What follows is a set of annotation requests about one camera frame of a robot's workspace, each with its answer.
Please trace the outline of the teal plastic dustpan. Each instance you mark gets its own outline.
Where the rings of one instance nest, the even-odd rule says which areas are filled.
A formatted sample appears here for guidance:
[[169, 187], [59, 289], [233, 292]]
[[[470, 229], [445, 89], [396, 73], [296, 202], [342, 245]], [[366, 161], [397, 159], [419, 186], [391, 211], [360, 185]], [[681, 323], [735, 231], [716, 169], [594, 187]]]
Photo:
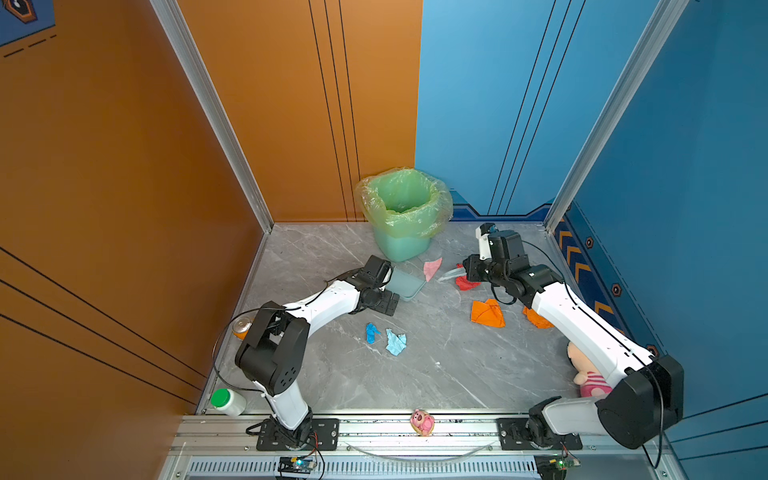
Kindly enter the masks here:
[[401, 301], [413, 300], [426, 285], [423, 277], [411, 275], [402, 269], [394, 268], [386, 289], [399, 296]]

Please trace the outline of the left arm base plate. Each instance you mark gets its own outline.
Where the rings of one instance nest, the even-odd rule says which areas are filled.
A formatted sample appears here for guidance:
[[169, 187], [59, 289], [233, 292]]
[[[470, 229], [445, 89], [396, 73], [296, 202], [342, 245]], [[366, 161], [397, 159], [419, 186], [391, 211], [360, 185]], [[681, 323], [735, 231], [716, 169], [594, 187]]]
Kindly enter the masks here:
[[289, 430], [270, 417], [260, 425], [256, 449], [267, 452], [310, 451], [314, 448], [321, 452], [335, 451], [339, 429], [338, 418], [310, 418], [303, 421], [296, 430]]

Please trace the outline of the small blue paper scrap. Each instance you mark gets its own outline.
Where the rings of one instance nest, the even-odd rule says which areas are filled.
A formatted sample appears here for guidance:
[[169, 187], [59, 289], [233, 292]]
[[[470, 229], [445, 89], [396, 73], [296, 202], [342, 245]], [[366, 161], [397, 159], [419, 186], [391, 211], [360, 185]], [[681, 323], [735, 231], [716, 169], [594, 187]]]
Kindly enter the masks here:
[[374, 344], [381, 332], [373, 323], [368, 323], [365, 328], [365, 334], [366, 342], [368, 344]]

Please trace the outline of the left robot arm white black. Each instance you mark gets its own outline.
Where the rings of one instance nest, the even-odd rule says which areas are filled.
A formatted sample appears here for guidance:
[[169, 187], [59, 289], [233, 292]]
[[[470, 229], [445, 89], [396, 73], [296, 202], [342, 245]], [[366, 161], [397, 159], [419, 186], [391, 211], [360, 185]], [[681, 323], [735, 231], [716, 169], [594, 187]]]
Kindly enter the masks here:
[[288, 446], [301, 448], [312, 436], [312, 410], [297, 383], [309, 338], [344, 315], [373, 310], [392, 316], [399, 302], [387, 289], [393, 273], [390, 261], [372, 256], [308, 298], [285, 305], [269, 301], [255, 310], [234, 363], [264, 394], [271, 424]]

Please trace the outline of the teal hand brush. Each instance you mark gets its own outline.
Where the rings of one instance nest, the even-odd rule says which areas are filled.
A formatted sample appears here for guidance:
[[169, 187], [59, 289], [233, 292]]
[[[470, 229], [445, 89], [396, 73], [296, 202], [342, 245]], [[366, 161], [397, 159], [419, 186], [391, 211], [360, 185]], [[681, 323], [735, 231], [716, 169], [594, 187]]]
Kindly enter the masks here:
[[461, 278], [466, 276], [466, 269], [464, 267], [457, 267], [455, 269], [452, 269], [446, 273], [444, 273], [442, 276], [440, 276], [437, 281], [438, 282], [446, 282], [451, 281], [456, 278]]

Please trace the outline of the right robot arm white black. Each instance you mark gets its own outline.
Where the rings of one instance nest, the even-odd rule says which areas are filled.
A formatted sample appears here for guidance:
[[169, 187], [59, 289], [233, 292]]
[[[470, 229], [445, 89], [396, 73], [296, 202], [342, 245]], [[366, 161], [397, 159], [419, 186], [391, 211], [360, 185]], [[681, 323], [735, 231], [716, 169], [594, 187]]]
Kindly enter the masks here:
[[602, 394], [553, 397], [532, 407], [528, 441], [549, 448], [570, 434], [602, 435], [637, 449], [683, 419], [684, 369], [676, 359], [652, 354], [603, 320], [578, 299], [558, 269], [531, 264], [517, 232], [485, 223], [476, 237], [478, 253], [463, 262], [469, 281], [503, 288], [552, 323], [608, 386]]

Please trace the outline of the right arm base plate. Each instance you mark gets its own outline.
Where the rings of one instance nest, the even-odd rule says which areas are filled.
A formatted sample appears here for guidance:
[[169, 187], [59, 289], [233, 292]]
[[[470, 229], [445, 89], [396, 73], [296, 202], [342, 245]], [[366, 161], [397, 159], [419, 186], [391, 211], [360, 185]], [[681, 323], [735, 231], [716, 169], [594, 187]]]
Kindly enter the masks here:
[[557, 435], [540, 421], [527, 417], [507, 417], [496, 420], [501, 448], [511, 450], [581, 450], [583, 443], [577, 434]]

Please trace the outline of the light cyan paper scrap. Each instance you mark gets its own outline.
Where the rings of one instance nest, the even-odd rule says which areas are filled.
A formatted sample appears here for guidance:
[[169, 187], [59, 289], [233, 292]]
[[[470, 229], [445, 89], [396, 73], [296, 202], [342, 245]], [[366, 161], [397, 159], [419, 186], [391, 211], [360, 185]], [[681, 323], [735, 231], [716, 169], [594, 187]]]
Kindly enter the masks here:
[[386, 350], [393, 356], [399, 356], [407, 346], [407, 337], [405, 334], [397, 334], [392, 329], [386, 330], [387, 346]]

